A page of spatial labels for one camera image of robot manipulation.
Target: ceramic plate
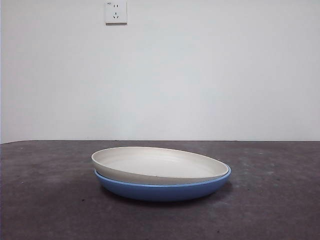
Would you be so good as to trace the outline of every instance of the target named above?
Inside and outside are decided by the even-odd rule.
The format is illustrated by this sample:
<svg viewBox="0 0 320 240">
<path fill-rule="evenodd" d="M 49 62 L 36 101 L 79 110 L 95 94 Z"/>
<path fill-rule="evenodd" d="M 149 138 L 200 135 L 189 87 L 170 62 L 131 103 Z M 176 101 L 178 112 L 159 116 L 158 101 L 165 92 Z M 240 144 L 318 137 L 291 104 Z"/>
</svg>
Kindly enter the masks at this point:
<svg viewBox="0 0 320 240">
<path fill-rule="evenodd" d="M 200 198 L 212 194 L 221 188 L 228 180 L 231 169 L 228 173 L 214 180 L 175 185 L 147 185 L 116 181 L 101 176 L 94 171 L 100 183 L 109 191 L 122 197 L 152 201 L 152 202 L 174 202 Z"/>
<path fill-rule="evenodd" d="M 148 185 L 191 184 L 228 173 L 223 162 L 192 152 L 157 147 L 115 147 L 92 155 L 94 168 L 108 179 Z"/>
</svg>

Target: electrical outlet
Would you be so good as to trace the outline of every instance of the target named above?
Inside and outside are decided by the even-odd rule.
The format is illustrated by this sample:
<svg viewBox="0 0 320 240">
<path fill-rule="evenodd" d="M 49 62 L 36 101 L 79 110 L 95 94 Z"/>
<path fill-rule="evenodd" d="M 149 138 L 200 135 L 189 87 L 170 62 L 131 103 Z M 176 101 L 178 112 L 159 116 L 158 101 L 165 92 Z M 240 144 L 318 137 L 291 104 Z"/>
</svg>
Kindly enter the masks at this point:
<svg viewBox="0 0 320 240">
<path fill-rule="evenodd" d="M 127 1 L 107 1 L 105 3 L 104 14 L 104 21 L 106 25 L 127 24 Z"/>
</svg>

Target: stacked plates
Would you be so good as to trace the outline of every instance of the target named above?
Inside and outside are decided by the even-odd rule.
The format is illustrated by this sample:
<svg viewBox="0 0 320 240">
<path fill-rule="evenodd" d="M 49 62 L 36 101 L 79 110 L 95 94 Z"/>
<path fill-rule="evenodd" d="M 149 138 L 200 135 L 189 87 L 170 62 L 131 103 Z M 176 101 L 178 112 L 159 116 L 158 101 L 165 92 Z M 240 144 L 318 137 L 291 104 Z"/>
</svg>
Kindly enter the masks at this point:
<svg viewBox="0 0 320 240">
<path fill-rule="evenodd" d="M 228 165 L 196 153 L 156 147 L 115 147 L 92 155 L 95 174 L 109 191 L 131 199 L 171 202 L 218 190 Z"/>
</svg>

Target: bowl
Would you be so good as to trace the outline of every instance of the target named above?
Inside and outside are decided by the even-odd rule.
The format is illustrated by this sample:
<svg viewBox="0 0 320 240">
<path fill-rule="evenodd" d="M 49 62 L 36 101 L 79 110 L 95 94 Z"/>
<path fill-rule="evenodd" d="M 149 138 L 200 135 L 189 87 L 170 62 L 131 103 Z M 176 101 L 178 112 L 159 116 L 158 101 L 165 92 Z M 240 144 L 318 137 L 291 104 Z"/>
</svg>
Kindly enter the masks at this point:
<svg viewBox="0 0 320 240">
<path fill-rule="evenodd" d="M 231 174 L 231 168 L 222 177 L 196 183 L 174 185 L 149 185 L 112 180 L 94 171 L 98 180 L 110 192 L 119 196 L 151 202 L 175 202 L 191 200 L 212 194 L 221 188 Z"/>
<path fill-rule="evenodd" d="M 192 184 L 228 173 L 221 161 L 208 156 L 157 147 L 115 147 L 92 155 L 97 172 L 112 180 L 148 185 Z"/>
</svg>

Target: concrete surface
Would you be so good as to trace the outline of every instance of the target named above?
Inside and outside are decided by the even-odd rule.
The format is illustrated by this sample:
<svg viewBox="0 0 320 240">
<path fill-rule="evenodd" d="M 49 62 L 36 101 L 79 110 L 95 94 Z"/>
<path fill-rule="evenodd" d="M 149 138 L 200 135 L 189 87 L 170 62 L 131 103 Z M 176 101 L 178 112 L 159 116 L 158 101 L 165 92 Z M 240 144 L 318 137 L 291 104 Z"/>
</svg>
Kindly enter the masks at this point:
<svg viewBox="0 0 320 240">
<path fill-rule="evenodd" d="M 232 168 L 196 200 L 150 203 L 104 190 L 95 151 L 203 154 Z M 318 240 L 320 142 L 20 141 L 1 145 L 2 240 Z"/>
</svg>

